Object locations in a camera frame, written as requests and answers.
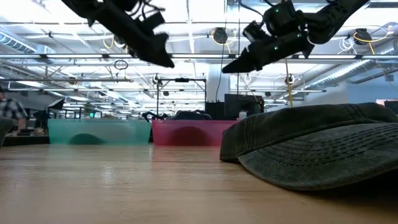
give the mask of pink plastic bin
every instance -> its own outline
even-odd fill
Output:
[[[236,121],[155,120],[156,146],[220,146],[223,131]]]

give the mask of baseball cap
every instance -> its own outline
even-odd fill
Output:
[[[398,168],[398,117],[375,103],[255,114],[224,131],[220,159],[286,189],[341,187]]]

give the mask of teal plastic bin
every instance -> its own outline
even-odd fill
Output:
[[[121,119],[50,119],[51,144],[148,144],[151,124]]]

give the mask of desk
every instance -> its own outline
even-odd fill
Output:
[[[220,162],[218,153],[209,147],[4,147],[1,223],[398,221],[398,199],[389,194],[298,194]]]

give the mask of person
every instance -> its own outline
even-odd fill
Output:
[[[27,113],[18,100],[14,98],[7,98],[4,90],[0,86],[0,117],[11,118],[17,121],[17,131],[19,133],[26,127]]]

